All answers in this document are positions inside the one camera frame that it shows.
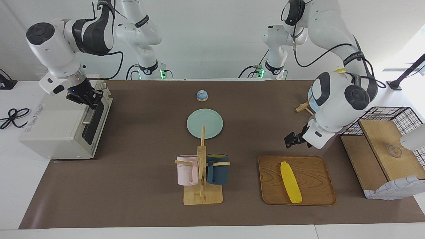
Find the wooden dowel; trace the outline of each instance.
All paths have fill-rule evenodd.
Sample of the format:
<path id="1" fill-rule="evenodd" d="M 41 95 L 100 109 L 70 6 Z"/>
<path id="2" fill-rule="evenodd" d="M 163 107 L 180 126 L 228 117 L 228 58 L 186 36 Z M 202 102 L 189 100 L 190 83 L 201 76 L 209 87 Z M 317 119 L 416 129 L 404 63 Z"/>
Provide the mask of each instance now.
<path id="1" fill-rule="evenodd" d="M 201 183 L 199 184 L 199 196 L 204 197 L 204 179 L 201 179 Z"/>
<path id="2" fill-rule="evenodd" d="M 230 165 L 230 162 L 215 162 L 212 164 L 213 166 L 224 166 L 224 165 Z"/>
<path id="3" fill-rule="evenodd" d="M 176 164 L 183 164 L 183 165 L 187 165 L 187 166 L 193 166 L 193 164 L 191 162 L 185 162 L 185 161 L 175 160 L 174 163 L 176 163 Z"/>
<path id="4" fill-rule="evenodd" d="M 202 126 L 202 133 L 201 133 L 201 146 L 205 145 L 205 126 Z"/>
<path id="5" fill-rule="evenodd" d="M 309 110 L 309 108 L 306 108 L 306 111 L 308 111 L 311 115 L 313 115 L 313 112 L 311 112 L 311 110 Z"/>

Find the green indicator light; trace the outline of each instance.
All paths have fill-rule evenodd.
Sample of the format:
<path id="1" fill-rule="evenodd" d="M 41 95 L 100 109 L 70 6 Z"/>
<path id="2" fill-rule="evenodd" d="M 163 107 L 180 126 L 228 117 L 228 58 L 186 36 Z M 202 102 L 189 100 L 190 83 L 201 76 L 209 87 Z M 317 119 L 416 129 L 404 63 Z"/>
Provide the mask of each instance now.
<path id="1" fill-rule="evenodd" d="M 263 78 L 263 75 L 264 75 L 264 70 L 263 70 L 263 69 L 261 69 L 260 73 L 258 74 L 258 77 L 259 77 L 259 78 Z"/>
<path id="2" fill-rule="evenodd" d="M 159 70 L 161 72 L 161 78 L 165 79 L 167 77 L 167 73 L 165 73 L 163 70 Z"/>

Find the pink mug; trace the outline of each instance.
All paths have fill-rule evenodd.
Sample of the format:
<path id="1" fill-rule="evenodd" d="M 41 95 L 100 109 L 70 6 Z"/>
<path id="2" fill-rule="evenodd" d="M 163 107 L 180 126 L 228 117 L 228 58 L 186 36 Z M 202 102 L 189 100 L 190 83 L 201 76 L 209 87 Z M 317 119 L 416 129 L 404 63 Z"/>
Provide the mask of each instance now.
<path id="1" fill-rule="evenodd" d="M 182 186 L 198 184 L 198 156 L 180 155 L 177 160 L 192 163 L 192 166 L 177 164 L 177 183 Z"/>

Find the brown tabletop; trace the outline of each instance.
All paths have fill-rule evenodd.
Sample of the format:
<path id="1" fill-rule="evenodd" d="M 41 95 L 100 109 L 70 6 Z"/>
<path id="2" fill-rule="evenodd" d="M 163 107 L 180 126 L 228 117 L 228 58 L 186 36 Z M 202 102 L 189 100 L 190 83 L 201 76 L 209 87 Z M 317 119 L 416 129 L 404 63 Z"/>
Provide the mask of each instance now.
<path id="1" fill-rule="evenodd" d="M 94 160 L 51 161 L 19 228 L 294 225 L 425 222 L 413 197 L 366 199 L 339 137 L 322 149 L 284 146 L 309 113 L 295 112 L 311 81 L 109 81 L 114 97 Z M 206 102 L 196 92 L 209 94 Z M 232 162 L 224 202 L 183 205 L 173 161 L 195 154 L 186 128 L 200 108 L 217 111 L 222 132 L 208 153 Z M 337 196 L 330 207 L 267 205 L 258 172 L 261 155 L 319 155 Z"/>

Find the black wire rack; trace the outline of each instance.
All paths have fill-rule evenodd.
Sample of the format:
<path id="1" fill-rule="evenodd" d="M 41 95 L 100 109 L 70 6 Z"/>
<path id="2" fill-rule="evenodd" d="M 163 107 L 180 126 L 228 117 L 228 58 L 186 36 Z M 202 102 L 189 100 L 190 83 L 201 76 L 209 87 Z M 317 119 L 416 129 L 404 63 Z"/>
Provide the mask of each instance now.
<path id="1" fill-rule="evenodd" d="M 402 135 L 416 129 L 422 121 L 410 107 L 373 107 L 349 126 L 341 135 L 365 135 L 360 120 L 391 120 Z M 425 169 L 425 147 L 413 152 Z"/>

